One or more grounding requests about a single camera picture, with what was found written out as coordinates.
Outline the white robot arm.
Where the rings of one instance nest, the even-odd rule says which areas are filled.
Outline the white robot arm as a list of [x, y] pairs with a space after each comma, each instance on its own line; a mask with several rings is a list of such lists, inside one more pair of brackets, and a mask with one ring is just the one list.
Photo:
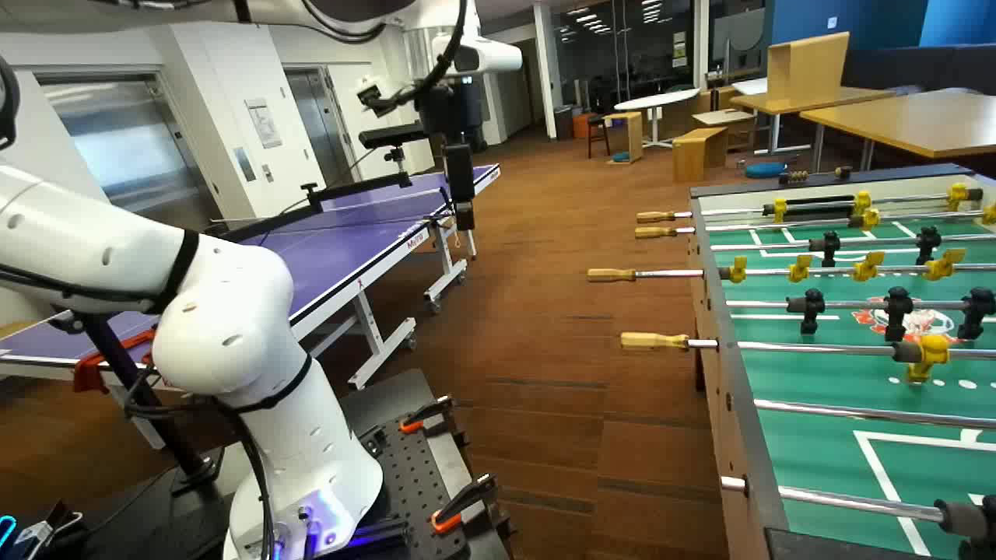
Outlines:
[[[266, 23], [172, 21], [143, 30], [166, 100], [228, 217], [296, 210], [320, 174]], [[4, 37], [0, 269], [29, 299], [74, 315], [159, 321], [154, 372], [224, 405], [255, 472], [238, 481], [224, 554], [318, 560], [345, 549], [384, 488], [324, 365], [301, 345], [301, 309], [271, 241], [236, 241], [128, 210], [84, 174], [38, 160], [35, 72], [122, 59], [101, 30]]]

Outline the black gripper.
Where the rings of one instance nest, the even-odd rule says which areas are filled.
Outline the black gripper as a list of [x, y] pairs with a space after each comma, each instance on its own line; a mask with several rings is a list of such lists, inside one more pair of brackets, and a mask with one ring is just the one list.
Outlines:
[[445, 149], [445, 172], [447, 172], [447, 188], [452, 206], [459, 231], [474, 226], [474, 152], [466, 143], [452, 143]]

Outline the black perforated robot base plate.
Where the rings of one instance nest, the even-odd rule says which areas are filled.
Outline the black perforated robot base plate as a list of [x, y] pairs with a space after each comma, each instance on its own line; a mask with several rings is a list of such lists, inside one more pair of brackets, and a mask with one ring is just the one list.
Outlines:
[[[508, 515], [495, 498], [463, 510], [463, 522], [434, 534], [428, 512], [475, 477], [463, 463], [447, 410], [420, 433], [398, 420], [434, 401], [420, 371], [380, 380], [345, 399], [345, 416], [384, 472], [376, 508], [345, 549], [320, 560], [510, 560]], [[238, 445], [217, 451], [220, 472], [207, 492], [174, 494], [176, 469], [108, 498], [84, 515], [84, 544], [72, 560], [220, 560], [233, 488], [249, 477]]]

